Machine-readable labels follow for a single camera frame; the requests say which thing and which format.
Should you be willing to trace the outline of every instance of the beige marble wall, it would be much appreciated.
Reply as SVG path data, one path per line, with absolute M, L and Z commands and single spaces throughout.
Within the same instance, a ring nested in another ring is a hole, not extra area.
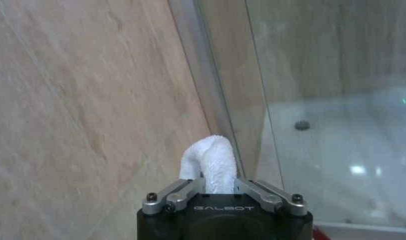
M 0 239 L 134 239 L 209 134 L 166 0 L 0 0 Z
M 406 86 L 406 0 L 247 1 L 270 103 Z

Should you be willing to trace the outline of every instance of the drain cover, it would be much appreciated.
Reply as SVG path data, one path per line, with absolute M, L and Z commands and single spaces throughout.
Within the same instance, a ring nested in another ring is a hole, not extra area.
M 301 120 L 301 121 L 295 122 L 295 129 L 298 131 L 305 131 L 305 130 L 310 129 L 310 122 L 306 120 Z

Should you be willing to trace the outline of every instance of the screw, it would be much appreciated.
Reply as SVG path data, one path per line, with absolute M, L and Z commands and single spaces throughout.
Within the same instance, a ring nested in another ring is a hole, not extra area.
M 155 193 L 155 192 L 150 192 L 149 194 L 147 194 L 147 201 L 149 202 L 154 202 L 154 201 L 157 201 L 158 200 L 158 194 Z
M 171 214 L 173 212 L 175 212 L 175 205 L 170 202 L 169 204 L 166 204 L 165 206 L 165 211 Z
M 303 195 L 301 195 L 301 194 L 293 194 L 291 195 L 291 202 L 294 204 L 302 204 L 305 202 Z

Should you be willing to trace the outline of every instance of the white towel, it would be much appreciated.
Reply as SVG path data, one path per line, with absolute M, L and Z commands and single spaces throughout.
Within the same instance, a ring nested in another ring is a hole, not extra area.
M 181 161 L 181 179 L 205 176 L 206 193 L 233 194 L 238 174 L 230 141 L 213 135 L 199 140 L 185 151 Z

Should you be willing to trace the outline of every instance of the glass panel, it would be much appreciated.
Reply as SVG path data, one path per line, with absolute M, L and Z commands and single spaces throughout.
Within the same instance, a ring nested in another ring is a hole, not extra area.
M 406 227 L 406 0 L 246 4 L 285 190 L 319 221 Z

